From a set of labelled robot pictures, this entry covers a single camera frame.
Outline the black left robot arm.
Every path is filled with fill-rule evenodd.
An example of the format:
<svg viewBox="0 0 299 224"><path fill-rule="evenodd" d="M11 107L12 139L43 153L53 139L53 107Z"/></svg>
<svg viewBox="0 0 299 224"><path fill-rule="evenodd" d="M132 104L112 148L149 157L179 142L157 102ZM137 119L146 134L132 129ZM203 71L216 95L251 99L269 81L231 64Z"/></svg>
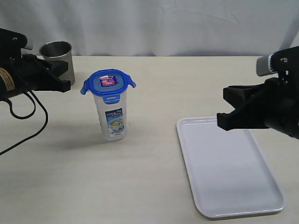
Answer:
<svg viewBox="0 0 299 224"><path fill-rule="evenodd" d="M33 48L32 41L21 33L0 29L0 97L12 98L28 91L67 92L71 82L61 80L68 63L49 61L22 49Z"/></svg>

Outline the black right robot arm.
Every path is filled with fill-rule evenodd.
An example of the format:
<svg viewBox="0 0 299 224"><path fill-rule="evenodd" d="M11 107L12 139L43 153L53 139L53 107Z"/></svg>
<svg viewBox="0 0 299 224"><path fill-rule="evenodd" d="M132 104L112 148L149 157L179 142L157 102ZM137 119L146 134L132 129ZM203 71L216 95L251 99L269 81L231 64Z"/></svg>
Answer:
<svg viewBox="0 0 299 224"><path fill-rule="evenodd" d="M263 56L256 61L258 76L278 74L257 85L231 85L223 99L233 106L230 113L218 113L218 127L233 129L274 129L299 137L299 48L292 47Z"/></svg>

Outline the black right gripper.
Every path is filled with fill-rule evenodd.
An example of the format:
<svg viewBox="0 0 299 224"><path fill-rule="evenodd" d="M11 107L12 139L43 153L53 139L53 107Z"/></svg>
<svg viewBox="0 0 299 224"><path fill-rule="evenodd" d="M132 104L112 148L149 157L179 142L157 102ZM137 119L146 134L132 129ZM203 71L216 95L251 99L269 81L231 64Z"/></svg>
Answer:
<svg viewBox="0 0 299 224"><path fill-rule="evenodd" d="M291 47L276 51L272 64L278 78L267 100L269 118L280 126L299 125L299 48ZM231 85L223 89L223 99L234 110L218 113L217 126L225 131L234 129L267 129L258 113L260 97L255 96L265 88L265 84Z"/></svg>

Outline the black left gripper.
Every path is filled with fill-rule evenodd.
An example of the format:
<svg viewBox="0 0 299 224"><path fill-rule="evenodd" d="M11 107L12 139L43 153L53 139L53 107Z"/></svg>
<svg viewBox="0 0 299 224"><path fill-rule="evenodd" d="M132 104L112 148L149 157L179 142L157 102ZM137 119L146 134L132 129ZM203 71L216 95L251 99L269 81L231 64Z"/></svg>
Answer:
<svg viewBox="0 0 299 224"><path fill-rule="evenodd" d="M0 92L70 91L71 82L60 79L68 71L68 63L22 54L26 38L24 34L0 29Z"/></svg>

